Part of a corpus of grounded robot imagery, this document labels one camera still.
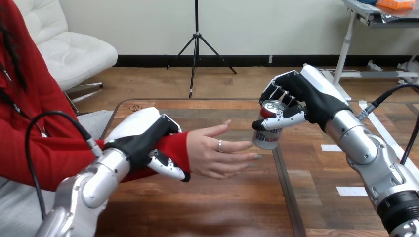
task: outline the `white tape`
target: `white tape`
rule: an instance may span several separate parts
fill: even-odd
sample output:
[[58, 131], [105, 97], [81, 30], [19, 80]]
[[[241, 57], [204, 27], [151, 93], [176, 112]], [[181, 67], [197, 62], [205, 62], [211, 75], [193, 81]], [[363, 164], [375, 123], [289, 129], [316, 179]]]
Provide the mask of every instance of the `white tape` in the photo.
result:
[[367, 197], [367, 191], [364, 187], [336, 187], [341, 196]]
[[324, 152], [341, 152], [342, 149], [336, 144], [322, 144], [322, 151]]
[[[367, 102], [365, 100], [362, 100], [359, 102], [359, 106], [361, 109], [365, 109], [367, 107]], [[378, 118], [374, 115], [374, 113], [371, 113], [368, 118], [370, 119], [371, 123], [376, 127], [377, 131], [380, 133], [381, 137], [385, 140], [387, 144], [389, 144], [393, 150], [395, 151], [397, 157], [399, 159], [402, 159], [404, 154], [404, 149], [397, 144], [397, 142], [394, 140], [394, 138], [390, 135], [390, 133], [385, 129], [385, 127], [382, 125], [382, 123], [378, 120]], [[409, 159], [409, 157], [406, 160], [405, 166], [408, 170], [412, 173], [412, 175], [415, 177], [415, 179], [419, 182], [419, 170], [418, 168], [412, 163], [412, 161]]]

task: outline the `tripod stand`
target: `tripod stand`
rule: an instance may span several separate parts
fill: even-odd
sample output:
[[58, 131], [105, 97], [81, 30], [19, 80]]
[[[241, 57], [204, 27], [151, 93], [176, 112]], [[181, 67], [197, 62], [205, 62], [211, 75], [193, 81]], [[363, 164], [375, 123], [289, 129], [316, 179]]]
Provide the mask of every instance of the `tripod stand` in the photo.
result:
[[198, 61], [198, 56], [199, 56], [199, 39], [201, 39], [219, 58], [220, 60], [224, 63], [224, 65], [228, 68], [230, 68], [234, 74], [237, 74], [237, 72], [230, 67], [227, 62], [221, 57], [221, 55], [219, 55], [217, 53], [217, 51], [211, 47], [211, 45], [204, 39], [204, 37], [202, 37], [201, 33], [199, 33], [199, 27], [198, 27], [198, 0], [195, 0], [195, 34], [192, 36], [191, 40], [186, 44], [186, 46], [180, 51], [180, 53], [176, 56], [173, 65], [177, 62], [178, 57], [183, 53], [183, 51], [185, 51], [185, 49], [190, 45], [190, 43], [195, 40], [195, 49], [194, 49], [194, 64], [192, 66], [192, 77], [191, 77], [191, 88], [189, 91], [189, 98], [192, 98], [192, 88], [194, 85], [194, 75], [195, 75], [195, 71], [196, 71], [196, 67], [197, 65], [197, 61]]

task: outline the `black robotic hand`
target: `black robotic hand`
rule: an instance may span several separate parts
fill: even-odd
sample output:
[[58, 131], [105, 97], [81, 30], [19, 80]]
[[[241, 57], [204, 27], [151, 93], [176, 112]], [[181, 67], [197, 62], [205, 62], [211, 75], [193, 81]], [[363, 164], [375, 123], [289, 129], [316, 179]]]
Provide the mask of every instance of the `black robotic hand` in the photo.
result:
[[281, 97], [282, 102], [290, 107], [283, 111], [284, 116], [290, 117], [300, 112], [301, 105], [298, 102], [305, 102], [302, 109], [305, 119], [310, 123], [317, 123], [323, 131], [326, 122], [337, 112], [352, 111], [333, 85], [309, 65], [301, 73], [291, 71], [276, 76], [262, 93], [259, 103], [262, 105], [265, 100], [279, 100]]
[[130, 173], [138, 169], [152, 170], [188, 182], [190, 174], [184, 172], [156, 144], [170, 134], [181, 132], [180, 126], [169, 116], [160, 115], [156, 108], [146, 108], [127, 117], [105, 139], [105, 149], [115, 148], [126, 154]]

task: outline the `can lid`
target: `can lid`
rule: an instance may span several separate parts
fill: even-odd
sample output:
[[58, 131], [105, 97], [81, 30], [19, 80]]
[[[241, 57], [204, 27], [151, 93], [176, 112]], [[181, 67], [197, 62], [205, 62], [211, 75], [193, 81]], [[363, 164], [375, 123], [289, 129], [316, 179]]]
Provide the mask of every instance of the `can lid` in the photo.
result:
[[288, 106], [281, 101], [277, 100], [265, 100], [262, 103], [263, 107], [272, 113], [278, 114], [279, 112], [287, 109]]

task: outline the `wooden table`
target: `wooden table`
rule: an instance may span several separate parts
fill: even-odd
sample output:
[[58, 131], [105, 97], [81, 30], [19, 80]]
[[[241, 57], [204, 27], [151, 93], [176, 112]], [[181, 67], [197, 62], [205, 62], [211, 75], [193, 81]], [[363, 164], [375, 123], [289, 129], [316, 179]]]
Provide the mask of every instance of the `wooden table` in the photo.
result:
[[[146, 107], [168, 114], [184, 131], [232, 119], [224, 140], [251, 140], [255, 100], [129, 100], [118, 105], [104, 136], [124, 118]], [[351, 103], [354, 111], [361, 109]], [[375, 114], [405, 147], [418, 110], [414, 104], [382, 104]], [[367, 127], [379, 135], [369, 120]], [[193, 175], [189, 183], [163, 175], [121, 184], [98, 222], [97, 236], [286, 237], [387, 236], [367, 197], [340, 196], [336, 187], [361, 187], [343, 152], [323, 152], [333, 144], [317, 125], [284, 129], [272, 151], [255, 167], [229, 180]], [[411, 159], [418, 165], [418, 146]]]
[[[131, 100], [116, 108], [106, 134], [124, 118], [146, 107], [156, 107], [194, 130], [231, 119], [231, 130], [217, 138], [251, 140], [257, 101]], [[292, 237], [277, 166], [271, 151], [255, 167], [228, 180], [192, 174], [189, 183], [155, 175], [123, 183], [111, 197], [98, 222], [98, 236], [138, 237]]]

